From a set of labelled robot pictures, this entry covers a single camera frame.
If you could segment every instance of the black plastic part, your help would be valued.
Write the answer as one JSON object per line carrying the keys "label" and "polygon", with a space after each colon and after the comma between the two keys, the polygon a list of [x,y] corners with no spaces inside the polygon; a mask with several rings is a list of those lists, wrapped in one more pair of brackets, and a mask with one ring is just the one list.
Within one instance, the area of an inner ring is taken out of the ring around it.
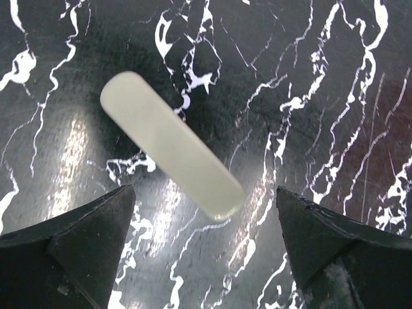
{"label": "black plastic part", "polygon": [[283,187],[276,205],[308,309],[412,308],[412,239],[354,221]]}
{"label": "black plastic part", "polygon": [[0,237],[0,308],[107,308],[135,206],[132,186]]}

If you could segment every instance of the black marble surface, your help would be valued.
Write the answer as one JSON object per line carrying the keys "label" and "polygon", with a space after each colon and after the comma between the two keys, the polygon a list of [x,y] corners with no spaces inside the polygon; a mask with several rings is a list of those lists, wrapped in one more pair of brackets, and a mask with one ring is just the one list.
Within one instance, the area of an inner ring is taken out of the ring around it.
{"label": "black marble surface", "polygon": [[[277,185],[411,235],[408,3],[2,1],[1,232],[132,183],[110,309],[303,308]],[[240,213],[212,222],[103,112],[124,70],[244,185]]]}

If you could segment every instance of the table surface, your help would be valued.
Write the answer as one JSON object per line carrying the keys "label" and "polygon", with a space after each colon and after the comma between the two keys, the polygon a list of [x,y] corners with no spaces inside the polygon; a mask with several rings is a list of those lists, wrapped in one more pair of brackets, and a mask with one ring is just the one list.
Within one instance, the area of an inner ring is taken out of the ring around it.
{"label": "table surface", "polygon": [[[111,309],[303,308],[277,185],[411,235],[408,2],[3,1],[0,231],[132,183]],[[208,219],[103,112],[125,70],[242,183],[240,213]]]}

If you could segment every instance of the translucent white stick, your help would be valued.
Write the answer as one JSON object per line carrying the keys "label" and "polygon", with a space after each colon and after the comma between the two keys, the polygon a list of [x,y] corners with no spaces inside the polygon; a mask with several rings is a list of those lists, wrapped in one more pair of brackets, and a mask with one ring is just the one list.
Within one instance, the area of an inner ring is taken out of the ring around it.
{"label": "translucent white stick", "polygon": [[212,219],[245,202],[239,182],[138,74],[123,72],[103,88],[104,111]]}

